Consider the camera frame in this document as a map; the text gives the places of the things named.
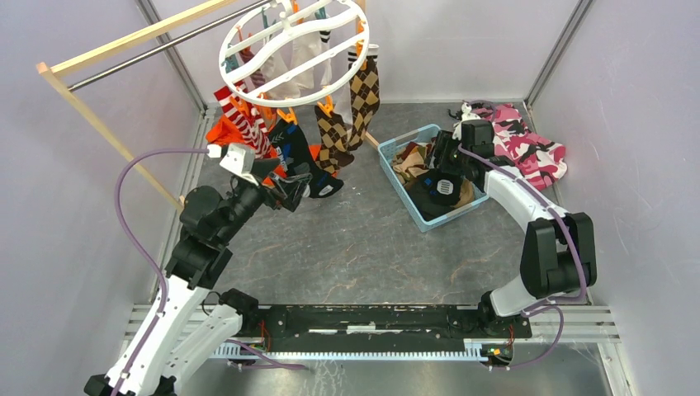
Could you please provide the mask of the black grey sock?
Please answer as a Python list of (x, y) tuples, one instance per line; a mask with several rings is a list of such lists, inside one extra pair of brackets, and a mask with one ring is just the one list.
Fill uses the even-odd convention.
[(343, 188), (342, 180), (315, 163), (305, 134), (297, 124), (279, 120), (268, 134), (268, 138), (283, 161), (282, 167), (288, 176), (306, 173), (311, 175), (306, 194), (308, 197), (327, 198)]
[(407, 184), (406, 191), (423, 220), (445, 215), (475, 199), (472, 183), (431, 169)]

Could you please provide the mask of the brown argyle sock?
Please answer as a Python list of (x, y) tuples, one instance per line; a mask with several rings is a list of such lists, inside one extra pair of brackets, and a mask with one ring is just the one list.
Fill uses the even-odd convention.
[(369, 44), (365, 62), (350, 82), (352, 129), (348, 138), (349, 152), (362, 146), (371, 120), (381, 106), (378, 55), (379, 45)]
[(343, 118), (320, 103), (315, 107), (315, 117), (321, 145), (316, 163), (326, 172), (337, 173), (354, 161), (348, 151), (348, 132)]

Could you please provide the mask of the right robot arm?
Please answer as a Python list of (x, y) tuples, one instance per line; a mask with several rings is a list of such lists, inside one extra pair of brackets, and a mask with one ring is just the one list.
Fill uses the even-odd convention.
[(488, 337), (505, 331), (516, 314), (585, 301), (597, 280), (592, 219), (546, 198), (511, 159), (495, 152), (494, 137), (490, 122), (466, 120), (453, 131), (439, 131), (426, 158), (439, 175), (468, 180), (496, 200), (524, 232), (518, 275), (487, 293), (476, 315)]

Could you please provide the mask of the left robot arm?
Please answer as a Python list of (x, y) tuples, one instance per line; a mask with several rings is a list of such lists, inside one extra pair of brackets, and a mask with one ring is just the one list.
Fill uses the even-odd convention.
[(200, 186), (185, 197), (180, 239), (164, 271), (158, 296), (126, 351), (105, 373), (92, 376), (87, 395), (177, 395), (225, 340), (249, 336), (259, 325), (257, 300), (237, 290), (187, 337), (187, 322), (212, 291), (233, 253), (229, 243), (263, 205), (293, 211), (312, 176), (275, 175), (276, 159), (256, 159), (234, 174), (228, 196)]

